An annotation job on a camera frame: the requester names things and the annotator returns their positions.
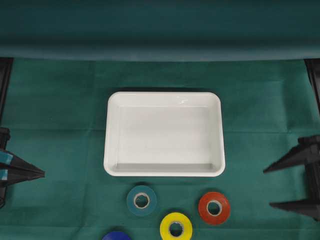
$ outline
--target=teal tape roll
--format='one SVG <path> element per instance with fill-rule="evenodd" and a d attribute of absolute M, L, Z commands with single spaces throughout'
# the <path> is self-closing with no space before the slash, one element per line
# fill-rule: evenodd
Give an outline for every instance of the teal tape roll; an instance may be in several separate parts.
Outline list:
<path fill-rule="evenodd" d="M 138 206 L 136 200 L 144 196 L 147 199 L 147 204 Z M 139 185 L 130 190 L 126 197 L 126 204 L 131 213 L 136 216 L 143 217 L 151 214 L 157 206 L 157 196 L 155 192 L 148 186 Z"/>

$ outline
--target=black clamp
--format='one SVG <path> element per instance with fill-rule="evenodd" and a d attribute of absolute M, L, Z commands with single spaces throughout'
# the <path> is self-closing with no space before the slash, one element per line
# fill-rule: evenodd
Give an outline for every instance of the black clamp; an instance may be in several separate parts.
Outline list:
<path fill-rule="evenodd" d="M 5 150 L 9 139 L 9 129 L 0 127 L 0 208 L 5 205 L 9 185 L 45 177 L 44 171 Z"/>
<path fill-rule="evenodd" d="M 272 202 L 270 206 L 286 211 L 296 212 L 320 221 L 320 135 L 300 137 L 298 145 L 286 155 L 271 164 L 263 172 L 269 173 L 297 165 L 304 165 L 308 179 L 310 198 Z"/>

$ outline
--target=tray rim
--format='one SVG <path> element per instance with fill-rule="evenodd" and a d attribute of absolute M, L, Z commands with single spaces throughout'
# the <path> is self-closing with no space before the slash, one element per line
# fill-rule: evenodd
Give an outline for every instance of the tray rim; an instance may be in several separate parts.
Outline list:
<path fill-rule="evenodd" d="M 222 108 L 221 101 L 219 97 L 213 92 L 209 91 L 117 91 L 114 92 L 107 101 L 107 111 L 109 110 L 110 102 L 117 95 L 144 95 L 144 94 L 154 94 L 154 95 L 176 95 L 176 94 L 184 94 L 184 95 L 210 95 L 215 98 L 215 101 L 218 103 L 218 120 L 220 122 L 219 125 L 219 139 L 220 139 L 220 150 L 221 150 L 221 167 L 217 171 L 213 172 L 145 172 L 145 171 L 132 171 L 132 172 L 121 172 L 121 171 L 113 171 L 108 166 L 108 153 L 107 153 L 107 138 L 108 138 L 108 112 L 106 116 L 106 128 L 105 128 L 105 142 L 104 142 L 104 157 L 103 157 L 103 167 L 104 170 L 111 176 L 114 177 L 217 177 L 221 175 L 226 168 L 226 157 L 225 157 L 225 146 L 224 146 L 224 133 L 223 133 L 223 121 L 222 121 Z"/>

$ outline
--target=yellow tape roll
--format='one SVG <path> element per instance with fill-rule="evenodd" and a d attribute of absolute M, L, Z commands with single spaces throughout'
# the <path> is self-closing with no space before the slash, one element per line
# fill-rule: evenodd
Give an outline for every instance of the yellow tape roll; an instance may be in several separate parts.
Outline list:
<path fill-rule="evenodd" d="M 171 224 L 180 224 L 182 233 L 179 236 L 173 236 L 170 233 Z M 163 240 L 190 240 L 192 237 L 192 224 L 189 218 L 179 212 L 173 212 L 165 216 L 160 224 L 160 234 Z"/>

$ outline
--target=teal tape strip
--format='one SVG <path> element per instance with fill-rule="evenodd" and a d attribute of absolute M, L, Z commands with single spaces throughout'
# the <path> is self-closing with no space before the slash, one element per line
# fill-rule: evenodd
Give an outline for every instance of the teal tape strip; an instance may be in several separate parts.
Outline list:
<path fill-rule="evenodd" d="M 12 154 L 0 151 L 0 163 L 9 165 L 13 158 Z"/>
<path fill-rule="evenodd" d="M 9 165 L 14 156 L 7 152 L 0 151 L 0 163 Z M 8 180 L 8 170 L 0 169 L 0 180 L 6 181 Z"/>
<path fill-rule="evenodd" d="M 6 181 L 8 180 L 8 170 L 0 169 L 0 180 Z"/>

